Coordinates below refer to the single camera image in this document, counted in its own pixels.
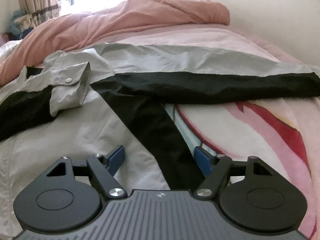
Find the grey and black jacket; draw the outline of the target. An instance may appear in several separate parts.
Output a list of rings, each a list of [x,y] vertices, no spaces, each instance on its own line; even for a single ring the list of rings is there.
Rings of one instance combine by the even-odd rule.
[[[288,98],[319,99],[317,66],[102,43],[24,67],[1,88],[1,239],[310,239],[305,194],[257,155],[224,154],[245,161],[245,175],[195,197],[204,147],[189,147],[166,109]],[[117,145],[127,197],[105,199],[72,162]]]

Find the pink cartoon fleece blanket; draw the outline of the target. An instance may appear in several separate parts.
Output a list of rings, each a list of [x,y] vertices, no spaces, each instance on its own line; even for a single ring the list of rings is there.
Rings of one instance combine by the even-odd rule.
[[[132,45],[221,48],[276,62],[297,60],[259,37],[220,24],[187,24],[109,37]],[[263,99],[223,105],[167,105],[189,147],[237,160],[257,155],[302,191],[308,211],[300,230],[319,239],[319,99]]]

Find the salmon pink duvet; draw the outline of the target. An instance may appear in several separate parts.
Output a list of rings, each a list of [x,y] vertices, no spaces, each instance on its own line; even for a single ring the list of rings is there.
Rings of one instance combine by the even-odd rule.
[[[223,4],[209,0],[126,0],[114,8],[57,17],[36,27],[1,62],[1,86],[24,66],[41,64],[51,53],[84,48],[102,38],[182,24],[231,22]]]

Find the white crumpled sheet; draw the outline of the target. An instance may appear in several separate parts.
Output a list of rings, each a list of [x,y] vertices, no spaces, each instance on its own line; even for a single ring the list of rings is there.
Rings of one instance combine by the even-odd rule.
[[[0,63],[3,63],[21,42],[22,40],[13,40],[2,45],[0,47]]]

